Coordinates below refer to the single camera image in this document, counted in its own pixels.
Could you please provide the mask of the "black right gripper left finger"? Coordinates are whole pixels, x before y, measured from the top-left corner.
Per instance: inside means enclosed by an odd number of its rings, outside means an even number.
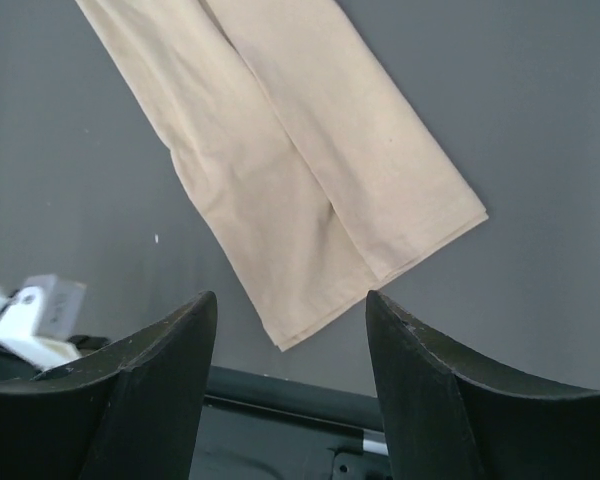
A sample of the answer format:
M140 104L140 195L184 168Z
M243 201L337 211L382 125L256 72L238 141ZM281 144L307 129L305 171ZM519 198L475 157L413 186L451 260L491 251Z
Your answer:
M0 382L0 479L186 479L216 337L203 292L30 379Z

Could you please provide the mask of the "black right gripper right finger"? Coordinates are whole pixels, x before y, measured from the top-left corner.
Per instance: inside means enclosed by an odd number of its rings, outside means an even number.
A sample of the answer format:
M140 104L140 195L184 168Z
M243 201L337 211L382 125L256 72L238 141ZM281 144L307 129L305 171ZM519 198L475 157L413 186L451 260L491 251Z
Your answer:
M365 305L396 479L600 479L600 390L493 360L379 291Z

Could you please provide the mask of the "beige t shirt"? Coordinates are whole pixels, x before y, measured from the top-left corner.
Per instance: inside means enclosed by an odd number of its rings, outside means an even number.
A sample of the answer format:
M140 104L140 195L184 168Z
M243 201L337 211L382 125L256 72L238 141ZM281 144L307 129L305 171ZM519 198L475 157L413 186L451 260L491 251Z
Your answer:
M79 7L279 349L487 219L335 2Z

